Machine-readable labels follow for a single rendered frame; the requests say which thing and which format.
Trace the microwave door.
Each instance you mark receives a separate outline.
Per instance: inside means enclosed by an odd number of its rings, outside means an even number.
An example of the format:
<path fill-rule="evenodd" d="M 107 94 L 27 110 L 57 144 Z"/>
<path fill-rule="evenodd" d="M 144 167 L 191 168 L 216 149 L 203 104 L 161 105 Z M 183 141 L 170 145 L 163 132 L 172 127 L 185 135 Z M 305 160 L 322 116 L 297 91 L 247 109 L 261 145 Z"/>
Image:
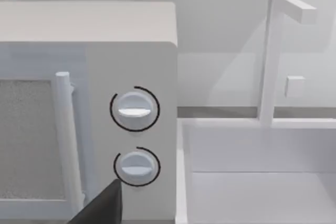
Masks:
<path fill-rule="evenodd" d="M 72 212 L 60 148 L 55 74 L 69 72 L 78 102 L 84 49 L 0 46 L 0 219 L 67 220 Z"/>

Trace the white sink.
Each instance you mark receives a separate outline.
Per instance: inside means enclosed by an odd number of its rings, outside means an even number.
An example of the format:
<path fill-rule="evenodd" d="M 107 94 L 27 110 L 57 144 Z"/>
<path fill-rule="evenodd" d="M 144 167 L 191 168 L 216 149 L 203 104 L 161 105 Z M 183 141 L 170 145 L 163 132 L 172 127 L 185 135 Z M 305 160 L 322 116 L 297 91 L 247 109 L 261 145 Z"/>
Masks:
<path fill-rule="evenodd" d="M 185 224 L 336 224 L 336 120 L 178 119 Z"/>

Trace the tall white tap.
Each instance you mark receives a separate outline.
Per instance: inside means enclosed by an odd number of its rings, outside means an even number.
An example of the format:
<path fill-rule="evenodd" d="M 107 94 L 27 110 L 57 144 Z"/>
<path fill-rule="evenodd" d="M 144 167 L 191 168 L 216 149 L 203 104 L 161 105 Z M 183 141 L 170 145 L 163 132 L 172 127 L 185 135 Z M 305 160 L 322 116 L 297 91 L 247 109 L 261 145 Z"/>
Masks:
<path fill-rule="evenodd" d="M 313 25 L 317 15 L 317 8 L 302 0 L 268 0 L 258 106 L 258 119 L 263 128 L 270 127 L 274 119 L 284 17 L 303 25 Z"/>

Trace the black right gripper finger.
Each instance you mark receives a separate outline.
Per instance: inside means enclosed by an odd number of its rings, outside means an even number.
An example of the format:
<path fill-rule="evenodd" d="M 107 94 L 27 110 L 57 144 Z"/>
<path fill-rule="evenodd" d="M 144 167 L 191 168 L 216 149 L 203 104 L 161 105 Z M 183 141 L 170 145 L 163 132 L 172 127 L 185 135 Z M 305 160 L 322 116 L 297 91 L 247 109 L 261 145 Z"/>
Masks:
<path fill-rule="evenodd" d="M 115 179 L 66 224 L 121 224 L 122 210 L 122 184 Z"/>

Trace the white microwave knob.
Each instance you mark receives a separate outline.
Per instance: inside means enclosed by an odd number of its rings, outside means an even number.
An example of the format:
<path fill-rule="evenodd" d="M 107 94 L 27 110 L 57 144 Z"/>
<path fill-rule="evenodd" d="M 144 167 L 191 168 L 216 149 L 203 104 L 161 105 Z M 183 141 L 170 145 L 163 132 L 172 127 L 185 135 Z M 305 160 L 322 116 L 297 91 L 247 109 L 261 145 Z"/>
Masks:
<path fill-rule="evenodd" d="M 145 152 L 134 151 L 121 156 L 117 164 L 121 178 L 129 184 L 145 184 L 155 175 L 156 162 Z"/>
<path fill-rule="evenodd" d="M 148 95 L 140 91 L 130 91 L 117 96 L 112 112 L 122 126 L 139 130 L 151 124 L 154 105 Z"/>

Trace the pale microwave oven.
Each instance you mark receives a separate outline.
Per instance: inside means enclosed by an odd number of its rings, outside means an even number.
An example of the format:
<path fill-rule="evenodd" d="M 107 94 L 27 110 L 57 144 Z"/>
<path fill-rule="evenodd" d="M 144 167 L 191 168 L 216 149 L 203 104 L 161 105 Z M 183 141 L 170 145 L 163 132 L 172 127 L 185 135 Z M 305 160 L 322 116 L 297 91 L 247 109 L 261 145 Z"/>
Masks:
<path fill-rule="evenodd" d="M 0 46 L 24 43 L 84 49 L 85 79 L 73 105 L 83 208 L 120 179 L 121 224 L 176 224 L 175 5 L 0 1 Z M 139 130 L 125 128 L 112 112 L 117 96 L 130 91 L 148 95 L 154 105 L 151 124 Z M 145 184 L 129 184 L 117 171 L 121 156 L 134 151 L 150 154 L 156 162 L 155 175 Z M 73 217 L 0 219 L 0 224 L 66 224 Z"/>

